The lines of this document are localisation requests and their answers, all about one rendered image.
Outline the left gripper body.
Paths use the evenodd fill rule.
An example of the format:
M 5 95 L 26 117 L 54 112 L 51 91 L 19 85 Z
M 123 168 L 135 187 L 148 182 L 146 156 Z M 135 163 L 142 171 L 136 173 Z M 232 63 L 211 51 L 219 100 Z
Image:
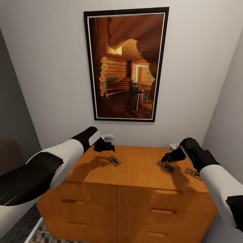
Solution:
M 105 142 L 103 140 L 102 144 L 100 146 L 94 146 L 94 151 L 111 151 L 111 142 Z

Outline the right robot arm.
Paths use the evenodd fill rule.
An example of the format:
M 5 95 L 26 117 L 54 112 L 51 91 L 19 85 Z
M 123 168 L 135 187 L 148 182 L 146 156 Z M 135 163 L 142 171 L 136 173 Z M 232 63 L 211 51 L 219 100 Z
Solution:
M 197 170 L 224 221 L 243 232 L 243 185 L 215 160 L 209 150 L 203 150 L 191 137 L 180 144 L 171 144 L 170 153 L 161 162 L 188 158 Z

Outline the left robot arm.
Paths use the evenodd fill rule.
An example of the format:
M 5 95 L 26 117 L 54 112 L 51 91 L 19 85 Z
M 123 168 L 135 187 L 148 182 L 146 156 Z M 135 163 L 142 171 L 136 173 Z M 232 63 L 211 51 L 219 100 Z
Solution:
M 101 135 L 89 127 L 73 138 L 35 154 L 24 166 L 0 176 L 0 239 L 49 189 L 55 189 L 82 155 L 94 151 L 114 151 L 112 134 Z

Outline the mousetrap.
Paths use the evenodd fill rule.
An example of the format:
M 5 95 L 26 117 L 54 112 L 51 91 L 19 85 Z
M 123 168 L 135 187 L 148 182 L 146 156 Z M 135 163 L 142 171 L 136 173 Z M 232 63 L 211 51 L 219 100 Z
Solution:
M 119 160 L 117 160 L 114 156 L 110 156 L 109 158 L 107 158 L 111 163 L 113 163 L 113 165 L 115 165 L 116 167 L 118 165 L 121 164 L 121 162 Z
M 199 173 L 198 173 L 197 171 L 194 171 L 194 170 L 190 169 L 190 168 L 187 168 L 187 167 L 186 167 L 184 173 L 186 173 L 186 174 L 188 174 L 188 175 L 191 175 L 191 176 L 193 176 L 193 177 L 195 177 L 195 178 L 197 178 L 197 179 L 203 181 L 203 180 L 201 179 Z
M 161 160 L 159 160 L 156 164 L 170 173 L 172 173 L 174 170 L 173 167 L 167 165 L 165 162 L 161 162 Z

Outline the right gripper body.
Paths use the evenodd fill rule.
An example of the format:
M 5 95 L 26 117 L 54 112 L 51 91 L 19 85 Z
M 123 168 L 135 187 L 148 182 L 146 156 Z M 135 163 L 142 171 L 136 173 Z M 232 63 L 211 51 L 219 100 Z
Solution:
M 181 161 L 181 160 L 185 160 L 185 159 L 186 159 L 186 158 L 182 158 L 182 157 L 180 157 L 180 156 L 177 154 L 176 150 L 173 151 L 173 152 L 170 152 L 170 153 L 165 154 L 165 156 L 167 157 L 167 160 L 168 160 L 169 162 L 173 162 L 173 161 Z

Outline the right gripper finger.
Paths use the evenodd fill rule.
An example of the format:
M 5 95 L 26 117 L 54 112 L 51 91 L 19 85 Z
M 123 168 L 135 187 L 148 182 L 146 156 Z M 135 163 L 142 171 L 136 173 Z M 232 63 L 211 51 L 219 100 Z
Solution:
M 161 162 L 165 162 L 165 161 L 168 161 L 166 156 L 162 158 Z

